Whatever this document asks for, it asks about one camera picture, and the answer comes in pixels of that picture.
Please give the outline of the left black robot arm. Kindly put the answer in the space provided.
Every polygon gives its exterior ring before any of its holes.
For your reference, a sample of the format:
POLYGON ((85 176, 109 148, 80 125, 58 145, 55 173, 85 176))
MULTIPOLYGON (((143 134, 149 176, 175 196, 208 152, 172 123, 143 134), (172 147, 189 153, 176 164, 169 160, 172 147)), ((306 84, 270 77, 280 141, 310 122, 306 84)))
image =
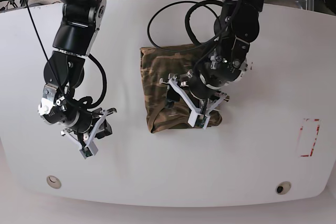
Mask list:
POLYGON ((186 48, 162 48, 171 53, 198 53, 197 60, 186 73, 171 73, 163 83, 167 86, 163 102, 165 110, 182 101, 192 116, 209 118, 229 96, 221 89, 235 82, 247 71, 250 45, 259 35, 259 14, 264 0, 204 0, 195 2, 185 15, 185 30, 192 45, 186 48), (192 28, 191 15, 201 7, 217 5, 221 13, 214 22, 214 36, 200 42, 192 28))

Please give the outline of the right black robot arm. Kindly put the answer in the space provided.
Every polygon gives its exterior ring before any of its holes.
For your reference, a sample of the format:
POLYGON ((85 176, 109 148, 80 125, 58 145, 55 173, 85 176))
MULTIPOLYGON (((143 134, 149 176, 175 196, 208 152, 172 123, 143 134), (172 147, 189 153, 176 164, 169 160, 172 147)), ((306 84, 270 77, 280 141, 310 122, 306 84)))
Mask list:
POLYGON ((38 107, 39 116, 49 124, 64 127, 67 136, 84 158, 96 155, 94 143, 112 134, 106 118, 115 108, 100 107, 107 92, 107 76, 99 61, 90 53, 106 8, 106 0, 61 0, 62 20, 53 42, 53 52, 44 67, 45 86, 38 107), (89 58, 102 75, 102 92, 97 101, 91 96, 74 98, 75 89, 85 76, 89 58))

